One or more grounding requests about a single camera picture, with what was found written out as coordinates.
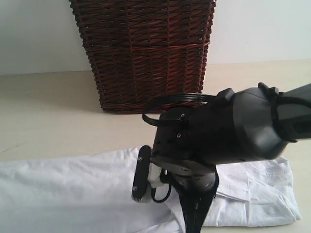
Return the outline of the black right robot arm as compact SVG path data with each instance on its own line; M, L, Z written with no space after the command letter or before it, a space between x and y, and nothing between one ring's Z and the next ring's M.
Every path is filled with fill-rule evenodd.
M157 127L151 162L166 170L179 194L186 232L198 233L219 185L217 165L277 158L289 143L311 136L311 86L288 92L259 83L215 96L173 94L146 111L177 103L152 119Z

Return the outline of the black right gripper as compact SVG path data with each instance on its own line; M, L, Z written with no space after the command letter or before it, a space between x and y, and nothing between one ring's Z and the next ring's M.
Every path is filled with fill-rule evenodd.
M215 166L200 164L195 160L178 160L153 155L150 160L151 198L156 203L165 202L174 187L179 193L186 233L200 233L219 185ZM156 190L168 185L162 199Z

